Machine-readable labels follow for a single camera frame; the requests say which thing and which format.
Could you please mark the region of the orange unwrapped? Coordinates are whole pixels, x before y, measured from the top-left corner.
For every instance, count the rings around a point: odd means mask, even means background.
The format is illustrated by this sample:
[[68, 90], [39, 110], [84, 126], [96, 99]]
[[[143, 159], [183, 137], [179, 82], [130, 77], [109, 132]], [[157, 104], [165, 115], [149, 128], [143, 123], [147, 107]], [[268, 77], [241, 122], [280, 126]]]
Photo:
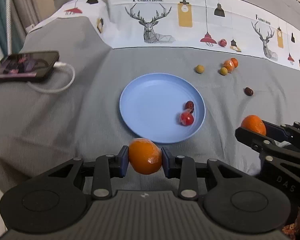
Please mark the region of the orange unwrapped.
[[135, 138], [128, 146], [129, 162], [136, 172], [153, 174], [162, 167], [162, 151], [152, 141]]

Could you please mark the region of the red tomato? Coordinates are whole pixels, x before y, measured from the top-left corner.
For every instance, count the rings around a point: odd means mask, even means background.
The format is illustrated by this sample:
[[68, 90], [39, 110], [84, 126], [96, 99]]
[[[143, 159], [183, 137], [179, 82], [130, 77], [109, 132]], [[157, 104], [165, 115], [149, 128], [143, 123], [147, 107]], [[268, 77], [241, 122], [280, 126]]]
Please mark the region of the red tomato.
[[179, 122], [183, 126], [190, 126], [194, 123], [194, 117], [191, 113], [191, 109], [186, 109], [179, 115]]

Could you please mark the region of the red date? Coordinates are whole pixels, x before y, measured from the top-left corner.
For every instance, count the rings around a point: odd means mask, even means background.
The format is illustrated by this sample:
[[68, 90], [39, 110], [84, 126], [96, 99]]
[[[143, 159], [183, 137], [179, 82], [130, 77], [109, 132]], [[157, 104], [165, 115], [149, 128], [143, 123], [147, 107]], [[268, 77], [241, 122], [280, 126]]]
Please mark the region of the red date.
[[185, 103], [185, 110], [193, 113], [194, 112], [194, 103], [192, 101], [188, 101]]
[[254, 91], [253, 91], [251, 88], [249, 88], [249, 87], [245, 87], [244, 93], [245, 93], [247, 96], [253, 96]]

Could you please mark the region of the small orange back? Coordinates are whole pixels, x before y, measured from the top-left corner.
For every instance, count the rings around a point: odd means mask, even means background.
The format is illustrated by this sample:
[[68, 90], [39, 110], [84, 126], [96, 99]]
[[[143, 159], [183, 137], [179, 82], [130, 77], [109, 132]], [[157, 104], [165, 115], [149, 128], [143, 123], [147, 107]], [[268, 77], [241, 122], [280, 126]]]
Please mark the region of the small orange back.
[[233, 62], [234, 67], [237, 68], [238, 67], [238, 60], [236, 58], [234, 58], [234, 57], [231, 58], [230, 60]]

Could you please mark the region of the green olive fruit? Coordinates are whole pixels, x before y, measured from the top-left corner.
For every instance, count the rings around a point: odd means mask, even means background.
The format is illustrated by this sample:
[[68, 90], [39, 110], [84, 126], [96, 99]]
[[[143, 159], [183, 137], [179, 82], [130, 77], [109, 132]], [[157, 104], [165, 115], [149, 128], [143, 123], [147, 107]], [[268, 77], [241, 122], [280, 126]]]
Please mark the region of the green olive fruit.
[[198, 74], [203, 74], [203, 72], [205, 71], [205, 67], [199, 64], [199, 65], [197, 65], [197, 66], [195, 67], [195, 71], [196, 71]]
[[226, 67], [222, 67], [220, 70], [219, 70], [219, 73], [223, 76], [226, 76], [228, 74], [228, 70]]

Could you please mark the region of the red ball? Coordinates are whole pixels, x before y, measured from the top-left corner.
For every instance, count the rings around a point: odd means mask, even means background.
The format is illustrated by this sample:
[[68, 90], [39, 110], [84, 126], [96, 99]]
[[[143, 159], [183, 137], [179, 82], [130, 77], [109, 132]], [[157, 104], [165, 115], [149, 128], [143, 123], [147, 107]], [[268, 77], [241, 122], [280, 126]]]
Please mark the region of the red ball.
[[221, 39], [218, 44], [221, 46], [221, 47], [226, 47], [227, 45], [227, 41], [225, 39]]

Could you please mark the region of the blue plastic plate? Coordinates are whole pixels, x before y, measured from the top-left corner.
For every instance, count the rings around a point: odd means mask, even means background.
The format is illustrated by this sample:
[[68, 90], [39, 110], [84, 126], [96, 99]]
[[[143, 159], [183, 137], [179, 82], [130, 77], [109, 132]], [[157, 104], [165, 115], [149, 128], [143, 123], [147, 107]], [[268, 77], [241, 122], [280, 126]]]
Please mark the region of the blue plastic plate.
[[[194, 122], [185, 126], [180, 115], [188, 101], [194, 103]], [[119, 110], [132, 132], [160, 144], [189, 139], [206, 116], [200, 92], [188, 81], [167, 73], [146, 74], [131, 81], [121, 93]]]

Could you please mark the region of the black smartphone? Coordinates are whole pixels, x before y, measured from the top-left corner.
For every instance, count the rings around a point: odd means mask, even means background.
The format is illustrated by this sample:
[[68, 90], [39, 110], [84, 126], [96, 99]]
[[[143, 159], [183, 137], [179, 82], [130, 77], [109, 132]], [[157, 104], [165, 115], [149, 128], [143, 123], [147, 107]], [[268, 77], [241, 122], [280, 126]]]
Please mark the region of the black smartphone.
[[58, 51], [11, 54], [0, 61], [0, 82], [40, 82], [53, 72]]

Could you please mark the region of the grey curtain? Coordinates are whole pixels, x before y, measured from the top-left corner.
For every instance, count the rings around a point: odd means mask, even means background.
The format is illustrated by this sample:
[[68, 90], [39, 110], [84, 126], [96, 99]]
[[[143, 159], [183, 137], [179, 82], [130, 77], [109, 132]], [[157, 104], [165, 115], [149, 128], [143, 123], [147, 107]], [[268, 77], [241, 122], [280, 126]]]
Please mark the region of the grey curtain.
[[13, 0], [23, 28], [28, 33], [40, 21], [36, 0]]

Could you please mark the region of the spotted white pole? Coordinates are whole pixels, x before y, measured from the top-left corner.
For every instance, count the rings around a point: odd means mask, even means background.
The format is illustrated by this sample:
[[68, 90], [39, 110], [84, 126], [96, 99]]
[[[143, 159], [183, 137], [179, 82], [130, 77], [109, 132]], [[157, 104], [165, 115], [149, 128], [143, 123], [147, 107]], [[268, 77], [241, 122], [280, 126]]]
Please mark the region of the spotted white pole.
[[7, 55], [11, 55], [12, 53], [11, 0], [6, 0], [6, 40], [7, 40]]

